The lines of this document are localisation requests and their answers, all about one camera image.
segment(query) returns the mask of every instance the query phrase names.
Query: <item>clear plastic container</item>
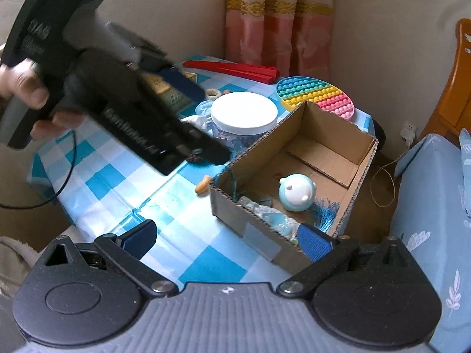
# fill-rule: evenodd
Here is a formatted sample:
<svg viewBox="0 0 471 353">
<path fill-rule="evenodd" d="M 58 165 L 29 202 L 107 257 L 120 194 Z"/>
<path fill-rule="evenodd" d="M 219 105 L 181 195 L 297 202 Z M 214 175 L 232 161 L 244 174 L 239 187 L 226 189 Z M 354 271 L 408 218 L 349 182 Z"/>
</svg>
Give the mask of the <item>clear plastic container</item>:
<svg viewBox="0 0 471 353">
<path fill-rule="evenodd" d="M 276 105 L 260 94 L 238 92 L 221 96 L 211 107 L 213 137 L 240 153 L 276 125 Z"/>
</svg>

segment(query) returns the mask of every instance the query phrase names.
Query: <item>pink curtain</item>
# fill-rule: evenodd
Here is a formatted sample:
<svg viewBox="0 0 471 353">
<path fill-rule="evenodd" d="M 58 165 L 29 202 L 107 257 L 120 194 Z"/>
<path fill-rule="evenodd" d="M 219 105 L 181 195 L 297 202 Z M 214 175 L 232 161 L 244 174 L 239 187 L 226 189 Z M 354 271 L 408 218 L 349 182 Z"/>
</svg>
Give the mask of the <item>pink curtain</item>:
<svg viewBox="0 0 471 353">
<path fill-rule="evenodd" d="M 225 57 L 329 77 L 333 0 L 227 0 Z"/>
</svg>

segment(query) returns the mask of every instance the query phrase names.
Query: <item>wooden furniture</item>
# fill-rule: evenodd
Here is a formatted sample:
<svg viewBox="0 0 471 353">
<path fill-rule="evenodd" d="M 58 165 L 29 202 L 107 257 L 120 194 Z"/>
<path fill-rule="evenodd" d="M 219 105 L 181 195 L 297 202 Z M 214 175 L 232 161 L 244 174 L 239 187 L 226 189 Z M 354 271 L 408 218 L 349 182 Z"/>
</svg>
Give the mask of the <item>wooden furniture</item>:
<svg viewBox="0 0 471 353">
<path fill-rule="evenodd" d="M 462 128 L 471 132 L 471 20 L 458 21 L 456 38 L 453 70 L 420 138 L 437 133 L 456 143 Z"/>
</svg>

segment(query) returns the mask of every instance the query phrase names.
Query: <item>white round toy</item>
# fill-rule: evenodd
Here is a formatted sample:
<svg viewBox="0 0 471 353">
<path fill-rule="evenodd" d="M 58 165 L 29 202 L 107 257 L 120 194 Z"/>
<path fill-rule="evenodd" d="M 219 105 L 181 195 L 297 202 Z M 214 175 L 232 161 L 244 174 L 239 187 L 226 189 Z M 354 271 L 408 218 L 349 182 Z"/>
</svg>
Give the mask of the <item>white round toy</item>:
<svg viewBox="0 0 471 353">
<path fill-rule="evenodd" d="M 278 190 L 282 206 L 293 212 L 311 207 L 316 198 L 316 184 L 303 174 L 293 174 L 280 179 Z"/>
</svg>

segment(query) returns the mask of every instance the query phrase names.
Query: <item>black cable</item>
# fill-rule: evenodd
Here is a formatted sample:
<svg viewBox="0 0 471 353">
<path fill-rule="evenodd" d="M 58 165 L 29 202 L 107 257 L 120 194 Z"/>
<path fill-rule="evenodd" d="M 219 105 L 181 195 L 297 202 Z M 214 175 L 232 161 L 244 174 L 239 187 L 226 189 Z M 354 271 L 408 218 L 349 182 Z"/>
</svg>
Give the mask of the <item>black cable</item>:
<svg viewBox="0 0 471 353">
<path fill-rule="evenodd" d="M 42 203 L 35 204 L 33 206 L 8 206 L 6 204 L 0 203 L 0 208 L 3 209 L 11 209 L 11 210 L 27 210 L 27 209 L 35 209 L 41 206 L 44 206 L 50 202 L 52 202 L 54 199 L 56 199 L 62 191 L 64 191 L 65 186 L 67 186 L 67 183 L 69 183 L 70 177 L 72 176 L 72 172 L 74 171 L 74 167 L 76 164 L 76 159 L 77 159 L 77 135 L 75 134 L 75 131 L 72 130 L 72 139 L 74 140 L 74 148 L 73 148 L 73 153 L 72 153 L 72 163 L 70 165 L 70 170 L 69 174 L 67 174 L 67 177 L 65 178 L 65 181 L 62 185 L 61 188 L 59 188 L 59 191 L 57 191 L 53 196 L 51 196 L 49 199 L 46 201 L 43 201 Z"/>
</svg>

